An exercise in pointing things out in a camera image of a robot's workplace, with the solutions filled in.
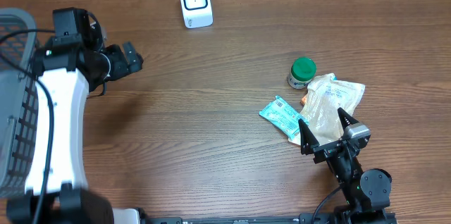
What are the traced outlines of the mint green wipes pack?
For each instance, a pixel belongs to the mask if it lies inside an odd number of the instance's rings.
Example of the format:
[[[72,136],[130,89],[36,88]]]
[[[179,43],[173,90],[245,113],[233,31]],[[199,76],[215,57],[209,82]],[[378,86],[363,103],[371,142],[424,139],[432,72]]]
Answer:
[[[309,124],[304,116],[280,96],[275,96],[275,99],[263,108],[259,115],[280,129],[289,139],[294,139],[299,134],[299,120]]]

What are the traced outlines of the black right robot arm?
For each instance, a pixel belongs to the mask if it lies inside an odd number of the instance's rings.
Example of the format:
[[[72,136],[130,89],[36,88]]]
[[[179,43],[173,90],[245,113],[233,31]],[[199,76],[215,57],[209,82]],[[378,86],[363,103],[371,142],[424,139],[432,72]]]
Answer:
[[[337,178],[334,189],[313,213],[301,213],[300,223],[396,223],[394,213],[386,213],[390,205],[391,175],[379,168],[362,170],[357,156],[369,142],[371,132],[343,108],[338,109],[343,135],[336,141],[320,144],[308,125],[299,120],[300,146],[303,155],[314,155],[314,163],[326,162]],[[341,191],[347,202],[332,213],[319,213],[325,203]]]

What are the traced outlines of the green lid clear jar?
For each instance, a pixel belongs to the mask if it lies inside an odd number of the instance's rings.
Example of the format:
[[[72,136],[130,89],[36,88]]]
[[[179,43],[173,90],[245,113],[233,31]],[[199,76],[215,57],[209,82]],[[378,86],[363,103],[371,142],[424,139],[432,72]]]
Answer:
[[[287,76],[288,84],[294,89],[306,87],[316,74],[316,64],[308,57],[296,59]]]

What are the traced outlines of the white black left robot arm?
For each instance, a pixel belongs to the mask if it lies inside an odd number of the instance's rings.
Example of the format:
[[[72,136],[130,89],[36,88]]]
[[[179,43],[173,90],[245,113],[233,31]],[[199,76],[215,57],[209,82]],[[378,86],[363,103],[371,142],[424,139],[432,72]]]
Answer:
[[[56,9],[45,44],[34,18],[1,10],[1,197],[11,223],[143,223],[88,188],[83,118],[97,87],[142,69],[134,46],[105,45],[99,21]]]

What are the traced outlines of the orange tissue pack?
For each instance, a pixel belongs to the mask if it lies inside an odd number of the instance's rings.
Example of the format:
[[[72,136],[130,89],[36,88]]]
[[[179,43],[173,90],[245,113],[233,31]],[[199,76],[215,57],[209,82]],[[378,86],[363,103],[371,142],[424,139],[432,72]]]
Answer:
[[[303,96],[300,100],[300,103],[302,106],[305,106],[307,103],[307,95]]]

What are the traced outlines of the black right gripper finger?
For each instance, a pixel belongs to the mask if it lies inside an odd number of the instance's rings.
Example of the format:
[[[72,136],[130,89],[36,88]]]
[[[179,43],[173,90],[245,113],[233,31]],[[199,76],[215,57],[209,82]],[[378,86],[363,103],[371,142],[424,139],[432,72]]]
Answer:
[[[343,108],[338,108],[338,117],[340,119],[343,131],[345,132],[350,128],[351,125],[358,123],[358,120],[353,118],[348,112]]]
[[[299,119],[298,123],[301,153],[304,155],[313,154],[319,143],[303,119]]]

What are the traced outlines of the clear bag bread package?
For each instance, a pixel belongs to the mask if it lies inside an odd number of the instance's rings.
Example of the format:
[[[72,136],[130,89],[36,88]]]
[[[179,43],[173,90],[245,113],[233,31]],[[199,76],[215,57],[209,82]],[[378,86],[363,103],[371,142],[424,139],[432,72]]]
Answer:
[[[343,128],[338,108],[352,115],[365,88],[361,83],[339,80],[333,73],[318,75],[307,85],[307,103],[300,114],[308,120],[308,127],[320,144],[341,137]]]

